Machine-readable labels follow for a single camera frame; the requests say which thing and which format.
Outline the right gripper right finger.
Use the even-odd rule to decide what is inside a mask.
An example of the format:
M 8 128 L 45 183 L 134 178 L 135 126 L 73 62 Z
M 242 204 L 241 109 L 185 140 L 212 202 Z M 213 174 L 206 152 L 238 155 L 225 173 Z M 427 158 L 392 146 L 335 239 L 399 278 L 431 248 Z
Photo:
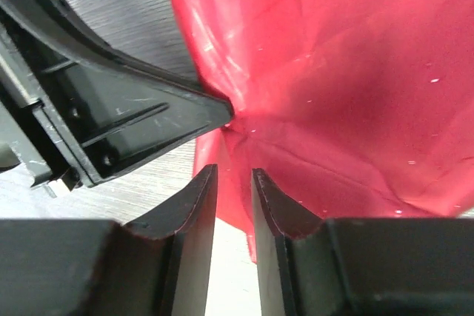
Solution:
M 471 315 L 469 218 L 328 218 L 262 169 L 252 199 L 263 315 Z

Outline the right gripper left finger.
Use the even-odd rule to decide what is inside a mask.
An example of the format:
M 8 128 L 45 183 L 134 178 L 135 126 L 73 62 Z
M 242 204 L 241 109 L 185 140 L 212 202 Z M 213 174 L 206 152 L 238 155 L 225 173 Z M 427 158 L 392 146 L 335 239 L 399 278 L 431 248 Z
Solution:
M 203 315 L 218 167 L 154 209 L 113 220 L 1 221 L 3 315 Z

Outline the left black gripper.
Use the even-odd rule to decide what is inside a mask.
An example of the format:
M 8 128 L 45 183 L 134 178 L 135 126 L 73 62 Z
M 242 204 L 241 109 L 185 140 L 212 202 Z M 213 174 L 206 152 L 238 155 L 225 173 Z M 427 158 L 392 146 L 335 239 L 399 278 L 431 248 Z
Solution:
M 108 44 L 66 0 L 1 0 L 1 171 L 52 197 L 228 124 L 229 101 Z

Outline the red wrapping paper sheet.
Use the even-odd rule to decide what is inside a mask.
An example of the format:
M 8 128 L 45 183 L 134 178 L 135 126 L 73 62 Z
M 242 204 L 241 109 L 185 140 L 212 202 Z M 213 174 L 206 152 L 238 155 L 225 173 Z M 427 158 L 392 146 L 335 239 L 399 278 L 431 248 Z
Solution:
M 198 139 L 255 245 L 251 170 L 321 217 L 473 207 L 473 0 L 172 0 L 234 119 Z

